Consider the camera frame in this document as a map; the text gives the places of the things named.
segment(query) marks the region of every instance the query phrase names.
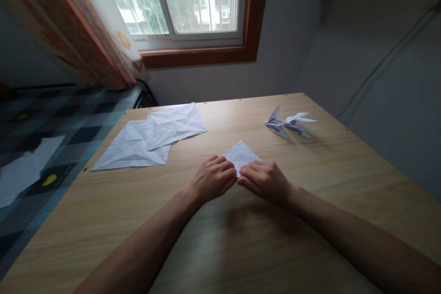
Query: wall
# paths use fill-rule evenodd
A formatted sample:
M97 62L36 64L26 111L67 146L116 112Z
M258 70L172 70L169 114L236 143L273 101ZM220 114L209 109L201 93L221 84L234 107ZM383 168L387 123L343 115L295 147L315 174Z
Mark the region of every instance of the wall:
M294 91L336 116L429 0L334 0ZM374 75L341 121L441 201L441 15Z
M320 0L266 0L256 63L150 71L161 105L290 92L320 24Z
M0 82L12 88L71 83L52 60L1 10L0 26Z

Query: blue checkered fabric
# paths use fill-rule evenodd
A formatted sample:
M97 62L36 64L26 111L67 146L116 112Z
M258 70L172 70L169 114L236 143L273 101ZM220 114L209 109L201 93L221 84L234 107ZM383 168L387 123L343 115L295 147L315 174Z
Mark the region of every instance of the blue checkered fabric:
M33 151L41 138L65 135L41 179L0 208L0 279L140 92L139 86L71 86L18 93L0 103L0 166ZM51 175L56 179L48 184Z

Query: air conditioner unit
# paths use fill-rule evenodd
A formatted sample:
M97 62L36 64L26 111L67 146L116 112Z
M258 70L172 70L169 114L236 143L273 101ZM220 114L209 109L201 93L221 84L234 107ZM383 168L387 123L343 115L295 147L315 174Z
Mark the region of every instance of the air conditioner unit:
M222 9L222 13L220 14L222 19L228 19L230 17L230 10L229 9Z

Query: curtain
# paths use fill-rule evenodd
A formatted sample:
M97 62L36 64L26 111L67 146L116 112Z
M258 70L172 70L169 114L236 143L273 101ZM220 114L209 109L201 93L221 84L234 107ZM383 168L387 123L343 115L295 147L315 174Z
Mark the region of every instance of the curtain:
M148 80L114 0L0 0L0 6L76 84L120 90Z

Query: hand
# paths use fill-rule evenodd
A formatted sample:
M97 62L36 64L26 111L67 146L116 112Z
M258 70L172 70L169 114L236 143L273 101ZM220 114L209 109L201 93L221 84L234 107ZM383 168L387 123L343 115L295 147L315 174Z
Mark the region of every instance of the hand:
M224 156L214 155L202 163L188 188L195 192L199 201L204 204L224 195L236 180L233 163L227 161Z
M285 205L296 186L289 182L275 162L253 161L244 165L237 183L269 202Z

